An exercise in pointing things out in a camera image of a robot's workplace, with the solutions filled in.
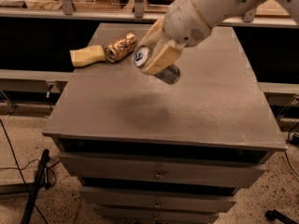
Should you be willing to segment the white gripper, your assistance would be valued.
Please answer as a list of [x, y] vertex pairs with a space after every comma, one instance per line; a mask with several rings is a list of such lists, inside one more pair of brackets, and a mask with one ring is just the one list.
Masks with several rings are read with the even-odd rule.
[[138, 44], [138, 49], [156, 52], [152, 53], [143, 72], [155, 76], [179, 59], [182, 48], [170, 45], [170, 38], [187, 47], [195, 47], [210, 34], [211, 28], [193, 0], [175, 0], [164, 19], [153, 23]]

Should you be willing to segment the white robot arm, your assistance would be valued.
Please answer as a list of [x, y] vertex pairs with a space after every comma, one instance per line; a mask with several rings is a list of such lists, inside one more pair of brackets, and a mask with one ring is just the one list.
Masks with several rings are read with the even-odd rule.
[[[220, 22], [241, 16], [266, 0], [175, 0], [156, 21], [133, 55], [135, 66], [155, 76], [177, 61], [187, 47], [210, 36]], [[299, 0], [275, 0], [299, 21]]]

